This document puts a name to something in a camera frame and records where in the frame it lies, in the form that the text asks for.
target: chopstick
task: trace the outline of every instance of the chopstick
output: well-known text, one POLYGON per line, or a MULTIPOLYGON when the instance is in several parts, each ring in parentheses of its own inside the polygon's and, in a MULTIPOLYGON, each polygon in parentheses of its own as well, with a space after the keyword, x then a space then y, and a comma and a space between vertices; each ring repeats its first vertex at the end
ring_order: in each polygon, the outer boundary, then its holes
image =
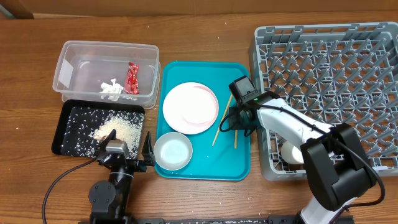
MULTIPOLYGON (((229 105, 231 104, 231 101, 232 101, 232 94, 231 94, 231 96, 229 97, 228 103, 226 104, 226 108, 225 108, 223 117, 222 117, 222 119, 221 119, 221 121, 220 121, 220 124, 221 124, 221 122, 222 122, 222 121, 224 120, 224 118, 225 118, 226 112, 228 111, 228 108, 229 108, 229 105)), ((218 133, 220 133, 220 128, 217 129, 217 133, 216 133, 216 136, 214 137, 214 141, 213 141, 212 146, 214 146, 214 143, 216 143, 216 140, 217 140, 217 137, 218 137, 218 133)))
POLYGON ((237 144, 238 144, 238 130, 235 130, 235 149, 237 144))

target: white plate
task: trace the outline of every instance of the white plate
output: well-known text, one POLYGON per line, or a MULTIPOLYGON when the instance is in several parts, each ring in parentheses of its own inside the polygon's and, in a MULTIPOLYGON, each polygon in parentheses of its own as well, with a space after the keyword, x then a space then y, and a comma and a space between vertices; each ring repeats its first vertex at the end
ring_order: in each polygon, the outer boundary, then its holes
POLYGON ((189 139, 181 133, 166 133, 155 143, 156 163, 163 169, 179 170, 191 160, 193 153, 189 139))
POLYGON ((172 129, 184 134, 198 134, 216 121, 217 97, 205 85, 183 83, 170 90, 165 97, 163 115, 172 129))

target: wire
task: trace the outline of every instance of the wire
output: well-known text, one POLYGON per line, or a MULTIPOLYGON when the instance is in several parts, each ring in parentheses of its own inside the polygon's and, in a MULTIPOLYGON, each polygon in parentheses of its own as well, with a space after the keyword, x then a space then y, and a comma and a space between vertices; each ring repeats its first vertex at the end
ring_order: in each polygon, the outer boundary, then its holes
POLYGON ((48 191, 47 191, 47 193, 45 194, 45 197, 44 197, 44 201, 43 201, 43 205, 42 205, 42 218, 43 218, 43 224, 47 224, 47 221, 46 221, 46 219, 45 219, 45 204, 47 203, 47 199, 49 198, 50 192, 51 192, 51 190, 54 188, 55 184, 56 184, 60 179, 62 179, 62 177, 65 177, 67 174, 69 174, 69 173, 71 173, 71 172, 73 172, 73 171, 75 171, 75 170, 77 170, 77 169, 79 169, 79 168, 82 168, 83 166, 87 166, 88 164, 91 164, 91 163, 94 162, 95 160, 96 160, 96 158, 94 158, 94 159, 92 159, 92 160, 90 160, 90 161, 88 161, 88 162, 85 162, 85 163, 83 163, 83 164, 80 164, 80 165, 78 165, 78 166, 76 166, 76 167, 74 167, 74 168, 72 168, 72 169, 70 169, 70 170, 64 172, 61 176, 59 176, 57 179, 55 179, 55 181, 51 184, 50 188, 48 189, 48 191))
MULTIPOLYGON (((324 134, 324 135, 328 135, 327 132, 321 130, 320 128, 316 127, 314 124, 309 123, 308 121, 304 120, 303 118, 301 118, 299 115, 283 108, 283 107, 277 107, 277 106, 270 106, 270 105, 257 105, 257 106, 253 106, 250 107, 250 109, 259 109, 259 108, 266 108, 266 109, 273 109, 273 110, 279 110, 281 112, 285 112, 289 115, 291 115, 292 117, 294 117, 295 119, 299 120, 301 123, 307 125, 308 127, 312 128, 313 130, 324 134)), ((240 110, 237 110, 235 113, 233 114, 229 114, 227 115, 220 123, 220 131, 221 132, 225 132, 225 131, 229 131, 230 129, 232 129, 232 127, 229 127, 228 129, 224 129, 222 130, 221 126, 222 124, 226 121, 226 119, 228 119, 230 116, 232 115, 237 115, 240 113, 240 111, 242 111, 242 108, 240 110)), ((350 153, 352 156, 354 156, 355 158, 357 158, 357 160, 361 161, 366 168, 368 168, 372 174, 376 177, 377 182, 379 183, 380 186, 380 197, 373 201, 373 202, 363 202, 363 203, 354 203, 354 204, 349 204, 349 205, 345 205, 343 206, 337 213, 336 215, 330 220, 329 224, 333 224, 334 222, 336 222, 336 220, 340 217, 340 215, 346 210, 348 211, 349 208, 353 208, 353 207, 362 207, 362 206, 372 206, 372 205, 377 205, 379 203, 381 203, 384 200, 384 197, 386 196, 386 189, 384 187, 384 184, 379 176, 379 174, 377 174, 377 172, 371 167, 369 166, 369 164, 362 159, 357 153, 355 153, 354 151, 352 151, 349 147, 347 147, 346 145, 344 145, 342 142, 340 142, 339 140, 335 139, 335 138, 329 138, 332 139, 337 145, 339 145, 341 148, 343 148, 345 151, 347 151, 348 153, 350 153)))

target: gray dish rack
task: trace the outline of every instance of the gray dish rack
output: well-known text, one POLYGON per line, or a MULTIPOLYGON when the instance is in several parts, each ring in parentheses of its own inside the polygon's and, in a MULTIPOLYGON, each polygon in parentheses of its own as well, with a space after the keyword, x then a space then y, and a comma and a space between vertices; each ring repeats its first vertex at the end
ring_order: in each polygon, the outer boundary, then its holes
MULTIPOLYGON (((316 120, 355 127, 379 175, 395 176, 397 35, 395 22, 259 27, 249 50, 252 80, 316 120)), ((284 139, 266 129, 257 138, 264 178, 306 179, 302 166, 280 156, 284 139)))

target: wooden table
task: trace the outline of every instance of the wooden table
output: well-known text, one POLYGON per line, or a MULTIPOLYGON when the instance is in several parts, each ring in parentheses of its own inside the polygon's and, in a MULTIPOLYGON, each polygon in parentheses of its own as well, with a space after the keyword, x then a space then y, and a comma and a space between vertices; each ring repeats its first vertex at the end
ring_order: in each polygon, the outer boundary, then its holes
MULTIPOLYGON (((51 88, 67 40, 154 44, 162 68, 174 60, 238 62, 249 69, 255 28, 269 25, 398 21, 397 11, 109 17, 0 21, 0 223, 41 223, 43 197, 62 172, 87 159, 56 156, 50 147, 62 107, 51 88)), ((155 134, 159 106, 147 110, 155 134)), ((109 171, 96 164, 63 178, 47 203, 49 223, 76 223, 91 212, 88 190, 109 171)), ((357 223, 398 223, 398 178, 383 178, 386 199, 354 208, 357 223)), ((128 210, 137 218, 243 218, 296 214, 312 194, 306 181, 269 182, 260 173, 252 136, 251 172, 240 182, 171 180, 153 168, 136 174, 128 210)), ((358 202, 375 200, 374 187, 358 202)))

